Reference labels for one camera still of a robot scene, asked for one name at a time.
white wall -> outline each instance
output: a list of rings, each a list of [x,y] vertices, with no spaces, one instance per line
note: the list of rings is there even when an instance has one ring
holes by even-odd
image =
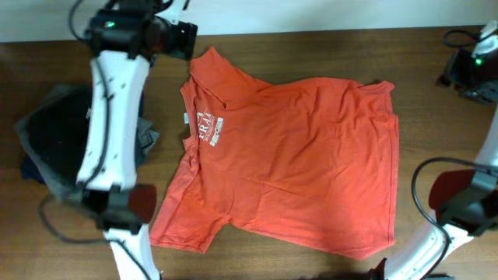
[[[67,15],[73,2],[0,0],[0,42],[71,39]],[[103,3],[83,3],[79,30]],[[206,35],[475,25],[490,19],[498,19],[498,0],[191,0],[182,20]]]

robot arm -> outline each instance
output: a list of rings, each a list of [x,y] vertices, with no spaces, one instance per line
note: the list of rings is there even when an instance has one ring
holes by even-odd
[[[189,60],[197,26],[179,21],[188,0],[112,1],[90,21],[93,102],[86,153],[69,200],[107,240],[121,279],[160,279],[149,242],[154,186],[136,185],[135,133],[149,70],[160,53]],[[157,12],[163,11],[163,17]]]

gray cloth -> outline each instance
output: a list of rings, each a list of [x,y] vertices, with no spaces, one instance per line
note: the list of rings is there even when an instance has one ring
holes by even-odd
[[[45,107],[56,104],[63,97],[73,94],[76,91],[82,89],[90,91],[90,89],[88,88],[82,88],[78,86],[56,86],[42,100],[40,106],[34,112],[28,114],[14,125],[24,151],[37,166],[38,170],[40,171],[40,175],[43,177],[45,184],[48,186],[51,193],[58,199],[63,199],[64,197],[66,197],[67,194],[75,187],[75,182],[68,182],[60,174],[54,172],[53,169],[41,159],[40,155],[35,152],[30,144],[30,136],[26,128],[28,126],[30,118],[36,112]],[[139,118],[139,121],[137,123],[137,139],[135,145],[135,162],[137,166],[143,164],[146,161],[150,149],[154,146],[157,139],[159,138],[160,134],[151,129],[152,125],[153,123],[151,121],[143,118]]]

printed graphic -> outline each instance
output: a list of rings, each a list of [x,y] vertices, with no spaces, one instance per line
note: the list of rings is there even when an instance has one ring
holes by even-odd
[[[203,141],[209,142],[209,139],[212,136],[209,144],[213,147],[216,145],[216,143],[218,143],[220,137],[219,134],[221,133],[221,130],[223,128],[223,119],[221,117],[218,117],[216,123],[215,119],[216,117],[208,113],[207,110],[205,110],[204,113],[197,113],[199,138]]]

t-shirt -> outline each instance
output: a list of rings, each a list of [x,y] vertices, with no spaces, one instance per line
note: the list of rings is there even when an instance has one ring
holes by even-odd
[[[211,48],[181,88],[191,136],[151,244],[206,252],[229,222],[355,259],[392,245],[393,88],[332,78],[273,86]]]

